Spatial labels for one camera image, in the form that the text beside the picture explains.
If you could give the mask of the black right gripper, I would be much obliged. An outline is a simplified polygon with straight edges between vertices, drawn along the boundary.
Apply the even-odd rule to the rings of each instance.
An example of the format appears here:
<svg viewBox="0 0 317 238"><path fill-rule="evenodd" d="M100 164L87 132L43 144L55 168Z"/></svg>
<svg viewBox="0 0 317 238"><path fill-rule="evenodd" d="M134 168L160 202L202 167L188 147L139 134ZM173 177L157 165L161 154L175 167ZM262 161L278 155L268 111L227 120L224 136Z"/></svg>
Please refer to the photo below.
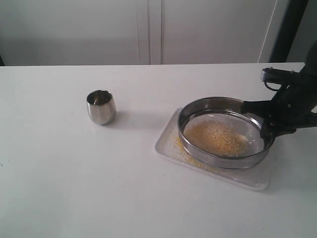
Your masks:
<svg viewBox="0 0 317 238"><path fill-rule="evenodd" d="M244 101L240 112L269 117L260 129L261 138L269 139L316 127L317 114L312 112L316 105L317 79L306 75L284 80L271 101Z"/></svg>

